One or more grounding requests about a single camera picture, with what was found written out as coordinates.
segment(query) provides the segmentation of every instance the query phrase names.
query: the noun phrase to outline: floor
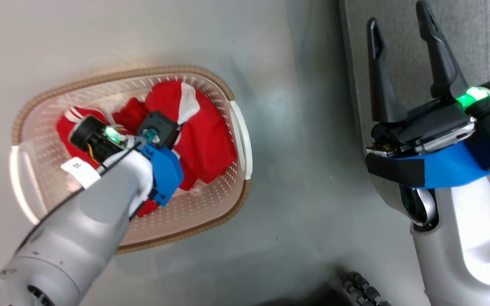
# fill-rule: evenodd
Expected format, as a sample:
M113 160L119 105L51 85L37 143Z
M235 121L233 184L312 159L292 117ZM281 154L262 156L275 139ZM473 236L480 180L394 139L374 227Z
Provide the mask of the floor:
M84 77L184 63L236 95L253 145L249 200L219 228L116 256L83 305L300 301L338 268L395 306L428 305L409 221L362 163L340 23L330 0L0 0L0 267L31 228L6 162L22 105Z

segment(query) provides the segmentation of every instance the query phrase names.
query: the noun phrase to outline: red fabric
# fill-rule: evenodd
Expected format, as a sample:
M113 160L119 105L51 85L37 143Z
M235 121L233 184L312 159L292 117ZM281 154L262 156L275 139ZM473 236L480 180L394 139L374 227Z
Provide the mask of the red fabric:
M226 169L237 159L226 122L219 110L205 95L197 90L196 99L200 110L183 124L179 139L173 147L173 150L180 156L179 162L184 174L183 182L179 186L182 190L190 190L198 179L207 184L211 183L218 176L224 174ZM134 133L149 112L161 111L170 120L177 122L179 120L180 100L181 82L162 82L152 88L151 93L145 99L145 103L132 98L120 112L113 113L112 116L117 124L124 126L127 130L120 132L124 134ZM83 116L91 114L105 124L109 124L102 112L74 109ZM68 120L63 114L56 124L56 130L70 155L78 156L96 168L98 164L90 158L88 153L80 151L68 141L68 136L76 122L78 121ZM137 215L143 217L157 207L156 203L148 200Z

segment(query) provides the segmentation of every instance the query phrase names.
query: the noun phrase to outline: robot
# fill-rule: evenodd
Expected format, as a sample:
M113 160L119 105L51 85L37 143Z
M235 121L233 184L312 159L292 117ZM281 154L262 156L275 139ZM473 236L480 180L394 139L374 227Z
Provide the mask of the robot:
M490 82L469 87L428 4L417 2L416 12L434 100L412 110L399 103L381 29L371 19L371 101L379 123L366 165L400 184L401 211L412 220L431 304L490 306ZM101 161L103 170L41 220L0 270L0 306L78 305L141 204L152 199L163 206L171 198L182 180L170 150L178 127L151 115L132 143L95 118L77 124L71 143ZM361 305L389 305L358 274L345 288Z

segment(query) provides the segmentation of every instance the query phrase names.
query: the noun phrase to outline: basket handle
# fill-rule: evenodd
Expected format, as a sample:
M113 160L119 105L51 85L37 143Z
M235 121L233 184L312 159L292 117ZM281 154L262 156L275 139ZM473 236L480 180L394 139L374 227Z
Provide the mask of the basket handle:
M251 147L249 130L247 130L245 118L243 118L243 114L241 113L239 106L237 106L236 101L230 101L230 106L230 116L232 117L232 124L234 125L234 134L236 136L241 169L245 173L245 179L250 180L251 174L253 174L253 149Z
M9 170L10 170L10 181L12 185L12 190L14 191L14 195L20 209L26 216L26 218L33 223L34 225L39 222L39 217L28 204L28 200L26 199L26 194L22 188L22 184L20 182L20 146L13 145L11 147L10 155L9 155Z

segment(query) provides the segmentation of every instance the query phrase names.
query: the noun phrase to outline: yellow wire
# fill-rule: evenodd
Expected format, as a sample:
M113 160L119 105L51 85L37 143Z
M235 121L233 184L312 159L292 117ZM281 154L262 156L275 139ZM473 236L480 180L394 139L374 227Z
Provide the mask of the yellow wire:
M90 146L89 143L87 143L88 145L88 153L90 154L90 158L95 161L97 164L101 164L99 161L97 161L96 159L94 159L94 152L92 151L92 147Z

